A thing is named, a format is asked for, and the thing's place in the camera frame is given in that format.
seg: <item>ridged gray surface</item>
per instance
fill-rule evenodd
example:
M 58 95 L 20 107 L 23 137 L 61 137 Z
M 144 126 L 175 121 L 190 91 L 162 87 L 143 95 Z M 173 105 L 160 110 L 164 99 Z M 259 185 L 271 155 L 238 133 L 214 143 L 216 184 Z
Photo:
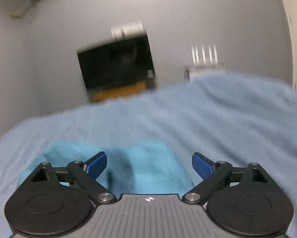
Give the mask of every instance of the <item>ridged gray surface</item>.
M 125 194 L 117 203 L 99 206 L 82 228 L 62 238 L 237 237 L 216 226 L 201 206 L 185 204 L 177 195 Z

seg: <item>light blue towel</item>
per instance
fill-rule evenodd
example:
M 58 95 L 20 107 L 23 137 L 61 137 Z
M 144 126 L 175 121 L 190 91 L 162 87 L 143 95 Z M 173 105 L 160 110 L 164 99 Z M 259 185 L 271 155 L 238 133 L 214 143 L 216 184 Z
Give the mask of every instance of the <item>light blue towel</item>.
M 53 167 L 63 167 L 73 160 L 86 161 L 99 151 L 108 157 L 107 168 L 97 178 L 116 197 L 121 193 L 165 194 L 182 197 L 193 188 L 192 180 L 164 143 L 149 142 L 129 148 L 101 148 L 81 143 L 57 143 L 39 155 L 20 175 L 19 186 L 40 162 L 49 161 Z M 108 182 L 108 173 L 112 181 Z

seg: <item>black circular housing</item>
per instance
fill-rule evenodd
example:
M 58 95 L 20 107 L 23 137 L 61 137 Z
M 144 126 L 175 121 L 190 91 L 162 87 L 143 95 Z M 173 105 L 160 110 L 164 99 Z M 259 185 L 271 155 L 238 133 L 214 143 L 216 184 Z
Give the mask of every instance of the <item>black circular housing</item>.
M 74 230 L 90 216 L 86 193 L 66 186 L 53 191 L 16 191 L 5 205 L 14 232 L 26 236 L 57 236 Z
M 281 190 L 250 191 L 226 187 L 208 200 L 207 212 L 222 228 L 242 236 L 260 237 L 284 232 L 293 206 Z

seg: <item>gray wall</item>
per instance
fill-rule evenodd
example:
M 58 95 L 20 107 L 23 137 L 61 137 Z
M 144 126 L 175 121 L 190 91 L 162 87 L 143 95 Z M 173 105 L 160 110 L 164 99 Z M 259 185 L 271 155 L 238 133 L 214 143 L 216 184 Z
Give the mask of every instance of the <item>gray wall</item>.
M 38 115 L 32 65 L 22 23 L 9 18 L 21 0 L 0 0 L 0 137 L 25 118 Z
M 159 86 L 184 81 L 191 45 L 216 44 L 227 69 L 290 80 L 288 26 L 280 0 L 42 0 L 27 39 L 43 113 L 88 101 L 76 50 L 141 20 Z

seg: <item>small white label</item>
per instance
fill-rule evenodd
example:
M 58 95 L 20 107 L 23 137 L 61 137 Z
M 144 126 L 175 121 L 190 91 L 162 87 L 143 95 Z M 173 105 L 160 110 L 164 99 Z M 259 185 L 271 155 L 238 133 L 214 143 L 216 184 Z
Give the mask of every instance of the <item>small white label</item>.
M 149 71 L 147 71 L 147 74 L 148 74 L 148 77 L 149 77 L 149 78 L 153 78 L 153 77 L 154 77 L 153 70 L 149 70 Z

